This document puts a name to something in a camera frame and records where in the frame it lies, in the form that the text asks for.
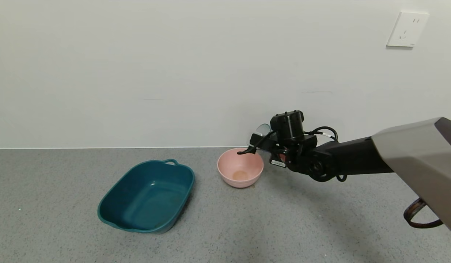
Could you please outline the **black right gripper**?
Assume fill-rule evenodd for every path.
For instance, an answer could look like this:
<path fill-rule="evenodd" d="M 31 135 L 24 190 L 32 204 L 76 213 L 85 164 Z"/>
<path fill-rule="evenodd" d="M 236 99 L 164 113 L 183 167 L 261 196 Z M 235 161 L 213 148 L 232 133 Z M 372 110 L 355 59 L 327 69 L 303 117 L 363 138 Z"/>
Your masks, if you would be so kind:
<path fill-rule="evenodd" d="M 248 149 L 254 148 L 251 153 L 255 154 L 257 150 L 270 153 L 269 163 L 275 166 L 286 168 L 285 161 L 280 156 L 283 153 L 281 146 L 278 143 L 277 136 L 273 133 L 265 140 L 261 141 L 266 135 L 262 133 L 252 133 Z"/>

